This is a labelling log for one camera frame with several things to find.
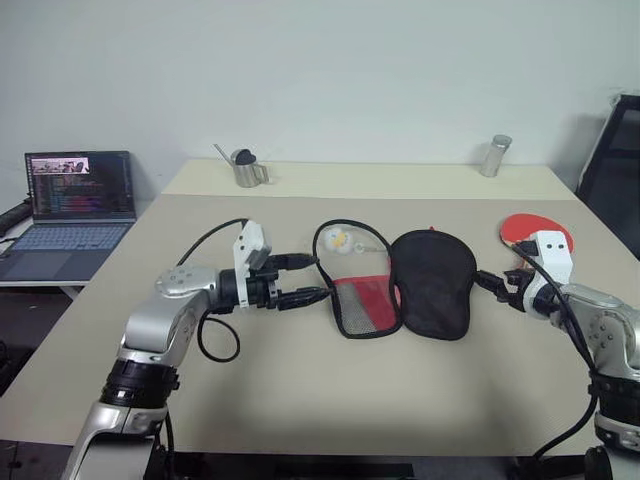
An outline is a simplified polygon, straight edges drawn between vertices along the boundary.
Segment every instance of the laptop screen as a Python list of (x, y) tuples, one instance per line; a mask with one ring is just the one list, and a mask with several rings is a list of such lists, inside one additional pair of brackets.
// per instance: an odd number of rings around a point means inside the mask
[(129, 152), (27, 153), (34, 220), (135, 219)]

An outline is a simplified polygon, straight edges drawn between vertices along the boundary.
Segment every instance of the white wall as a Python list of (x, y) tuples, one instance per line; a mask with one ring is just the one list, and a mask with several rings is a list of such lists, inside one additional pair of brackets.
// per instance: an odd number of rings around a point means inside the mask
[(153, 197), (189, 157), (513, 163), (570, 185), (640, 87), (638, 0), (0, 0), (0, 210), (25, 151), (136, 155)]

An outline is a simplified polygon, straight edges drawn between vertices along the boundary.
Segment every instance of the black pouch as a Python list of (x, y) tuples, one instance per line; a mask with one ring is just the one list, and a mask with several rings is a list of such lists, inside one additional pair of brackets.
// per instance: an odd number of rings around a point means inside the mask
[(437, 230), (405, 233), (391, 245), (391, 277), (400, 316), (424, 337), (458, 340), (469, 329), (476, 259), (458, 238)]

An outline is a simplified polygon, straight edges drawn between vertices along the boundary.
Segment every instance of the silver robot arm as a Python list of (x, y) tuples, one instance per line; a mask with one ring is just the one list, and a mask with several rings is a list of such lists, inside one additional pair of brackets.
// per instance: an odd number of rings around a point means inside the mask
[[(637, 480), (640, 478), (640, 310), (622, 300), (570, 283), (573, 263), (566, 238), (556, 231), (539, 231), (517, 245), (542, 266), (559, 287), (592, 353), (590, 393), (600, 404), (595, 414), (596, 435), (605, 447), (591, 449), (586, 456), (587, 479)], [(478, 272), (476, 283), (492, 291), (498, 301), (549, 320), (567, 331), (564, 312), (556, 292), (537, 270), (521, 268), (504, 272), (507, 290), (500, 277)], [(602, 468), (598, 475), (593, 473)]]
[(167, 417), (166, 401), (179, 387), (182, 363), (198, 322), (235, 306), (286, 310), (326, 298), (305, 287), (283, 293), (278, 270), (316, 262), (305, 254), (269, 256), (262, 227), (248, 221), (234, 244), (234, 269), (177, 266), (129, 318), (102, 395), (94, 402), (69, 457), (63, 480), (140, 480)]
[[(114, 476), (114, 468), (126, 471), (128, 477), (122, 478), (143, 478), (154, 436), (167, 415), (166, 399), (178, 387), (176, 369), (198, 320), (218, 304), (218, 281), (218, 272), (204, 267), (177, 267), (158, 279), (127, 322), (117, 360), (102, 396), (91, 407), (63, 479), (121, 478)], [(104, 469), (107, 460), (100, 457), (121, 450), (114, 446), (115, 436), (128, 437), (123, 445), (127, 454)], [(89, 450), (91, 456), (85, 458)]]

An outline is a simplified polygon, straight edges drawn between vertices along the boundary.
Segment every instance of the wire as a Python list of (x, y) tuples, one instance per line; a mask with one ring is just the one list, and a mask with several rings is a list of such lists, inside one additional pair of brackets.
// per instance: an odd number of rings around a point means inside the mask
[[(531, 258), (530, 255), (528, 255), (516, 244), (513, 244), (511, 246), (511, 249), (514, 252), (516, 252), (520, 257), (522, 257), (524, 260), (526, 260), (526, 262), (529, 265), (531, 265), (540, 275), (542, 275), (542, 277), (549, 283), (549, 285), (553, 289), (563, 309), (563, 312), (562, 312), (563, 315), (561, 315), (561, 318), (565, 324), (565, 328), (567, 329), (567, 334), (571, 338), (571, 341), (573, 342), (574, 346), (578, 350), (578, 353), (580, 354), (580, 356), (586, 362), (587, 366), (589, 367), (589, 370), (591, 372), (596, 372), (597, 369), (596, 369), (595, 363), (593, 362), (593, 358), (591, 357), (591, 353), (589, 352), (589, 347), (584, 338), (584, 334), (582, 333), (582, 329), (580, 328), (580, 324), (578, 323), (578, 319), (576, 318), (576, 315), (573, 309), (571, 308), (571, 305), (569, 305), (569, 302), (567, 302), (567, 300), (565, 299), (564, 295), (560, 291), (560, 288), (558, 288), (558, 285), (556, 284), (556, 282), (553, 280), (551, 275), (549, 275), (549, 272), (547, 272), (542, 267), (542, 265), (540, 265), (533, 258)], [(553, 440), (547, 442), (542, 447), (540, 447), (538, 451), (536, 451), (536, 453), (533, 454), (533, 458), (536, 461), (539, 461), (542, 458), (542, 456), (545, 453), (547, 453), (549, 450), (551, 450), (552, 448), (556, 447), (557, 445), (561, 444), (568, 438), (575, 435), (577, 432), (579, 432), (582, 429), (582, 427), (584, 427), (587, 424), (589, 419), (593, 416), (596, 410), (596, 406), (598, 404), (598, 397), (591, 393), (590, 395), (591, 395), (591, 399), (589, 400), (589, 405), (587, 406), (587, 409), (585, 410), (585, 412), (582, 414), (582, 417), (580, 417), (580, 420), (578, 420), (572, 427), (570, 427), (564, 433), (561, 433), (560, 435), (555, 437)]]
[[(200, 318), (200, 321), (198, 322), (198, 330), (196, 332), (196, 340), (198, 341), (198, 347), (200, 348), (200, 351), (202, 352), (202, 354), (213, 362), (218, 362), (218, 363), (231, 362), (232, 360), (235, 360), (238, 355), (240, 355), (240, 337), (238, 336), (238, 333), (233, 329), (231, 325), (217, 318), (209, 317), (209, 313), (210, 312), (205, 312), (205, 314)], [(236, 341), (236, 350), (235, 352), (233, 352), (233, 354), (231, 354), (231, 356), (216, 357), (211, 353), (209, 353), (207, 348), (204, 346), (204, 341), (202, 340), (202, 330), (204, 329), (205, 322), (219, 323), (220, 325), (225, 327), (227, 330), (229, 330), (229, 332), (231, 332), (231, 335), (233, 335), (233, 338)]]
[(573, 312), (573, 309), (571, 308), (567, 300), (564, 298), (564, 295), (558, 288), (558, 285), (556, 284), (556, 282), (553, 280), (551, 275), (549, 275), (549, 273), (544, 268), (542, 268), (542, 265), (540, 265), (533, 258), (531, 258), (530, 255), (524, 252), (516, 244), (512, 245), (511, 249), (514, 252), (516, 252), (519, 256), (521, 256), (523, 259), (525, 259), (527, 263), (531, 265), (540, 275), (542, 275), (542, 277), (551, 286), (563, 309), (564, 315), (562, 315), (561, 318), (565, 323), (565, 327), (567, 328), (567, 333), (569, 334), (569, 338), (571, 338), (571, 341), (573, 342), (576, 349), (578, 350), (578, 353), (587, 363), (589, 370), (591, 372), (595, 372), (596, 366), (595, 366), (595, 363), (593, 363), (593, 359), (591, 358), (591, 353), (589, 352), (589, 347), (587, 346), (587, 341), (584, 338), (584, 334), (582, 333), (582, 329), (580, 328), (578, 319), (576, 318), (576, 315)]
[(167, 431), (167, 473), (169, 475), (169, 480), (173, 480), (176, 475), (175, 471), (175, 443), (173, 439), (173, 424), (171, 423), (171, 415), (169, 415), (169, 410), (167, 410), (167, 416), (164, 417), (164, 426)]
[[(244, 228), (244, 226), (247, 224), (248, 221), (249, 221), (248, 218), (235, 218), (233, 220), (229, 220), (228, 222), (224, 222), (218, 225), (217, 227), (212, 228), (207, 233), (202, 235), (198, 240), (196, 240), (196, 242), (193, 245), (191, 245), (189, 250), (187, 250), (186, 253), (182, 256), (182, 258), (178, 261), (177, 266), (182, 265), (189, 258), (189, 256), (191, 256), (194, 250), (198, 248), (202, 244), (202, 242), (204, 242), (207, 238), (209, 238), (214, 233), (219, 232), (223, 228), (227, 228), (236, 223), (242, 224), (242, 227)], [(200, 348), (200, 351), (202, 352), (202, 354), (213, 362), (218, 362), (218, 363), (230, 362), (234, 360), (238, 355), (240, 355), (240, 337), (238, 336), (238, 333), (233, 329), (231, 325), (229, 325), (226, 322), (223, 322), (222, 320), (218, 320), (217, 318), (209, 317), (210, 313), (211, 313), (210, 311), (206, 311), (204, 315), (200, 317), (200, 321), (198, 322), (198, 330), (196, 333), (198, 347)], [(207, 321), (219, 323), (220, 325), (225, 327), (227, 330), (229, 330), (231, 332), (231, 335), (233, 335), (233, 338), (236, 341), (236, 351), (230, 357), (216, 357), (215, 355), (212, 355), (204, 346), (204, 341), (202, 339), (202, 331), (204, 329), (204, 323)]]
[(556, 438), (554, 438), (550, 442), (548, 442), (545, 445), (543, 445), (542, 447), (540, 447), (538, 449), (538, 451), (533, 454), (533, 458), (535, 458), (536, 460), (540, 460), (542, 458), (542, 456), (545, 453), (547, 453), (549, 450), (551, 450), (553, 447), (555, 447), (557, 445), (560, 445), (566, 439), (568, 439), (569, 437), (571, 437), (574, 434), (578, 433), (582, 429), (582, 427), (584, 427), (587, 424), (587, 422), (589, 421), (589, 419), (591, 418), (593, 413), (596, 411), (596, 405), (597, 404), (598, 404), (598, 397), (596, 397), (595, 395), (591, 395), (591, 400), (589, 401), (589, 406), (587, 406), (587, 409), (585, 410), (585, 412), (582, 415), (582, 417), (580, 418), (580, 420), (578, 420), (575, 423), (575, 425), (573, 427), (569, 428), (566, 432), (558, 435)]
[(228, 222), (224, 222), (220, 225), (218, 225), (215, 228), (212, 228), (211, 230), (209, 230), (207, 233), (205, 233), (204, 235), (202, 235), (198, 240), (196, 240), (196, 242), (191, 245), (191, 247), (189, 248), (189, 250), (186, 251), (186, 253), (184, 255), (182, 255), (182, 258), (180, 260), (178, 260), (178, 263), (176, 266), (180, 266), (182, 265), (184, 262), (187, 261), (187, 259), (191, 256), (191, 254), (194, 252), (194, 250), (196, 248), (198, 248), (202, 242), (204, 242), (207, 238), (209, 238), (211, 235), (213, 235), (216, 232), (219, 232), (220, 230), (222, 230), (223, 228), (227, 228), (230, 225), (234, 225), (236, 223), (241, 223), (242, 226), (244, 227), (246, 225), (246, 223), (249, 221), (248, 218), (235, 218), (233, 220), (229, 220)]
[(11, 460), (11, 463), (9, 463), (9, 480), (13, 479), (13, 471), (16, 468), (17, 460), (18, 460), (18, 445), (20, 445), (19, 442), (16, 442), (15, 448), (13, 449), (13, 459)]

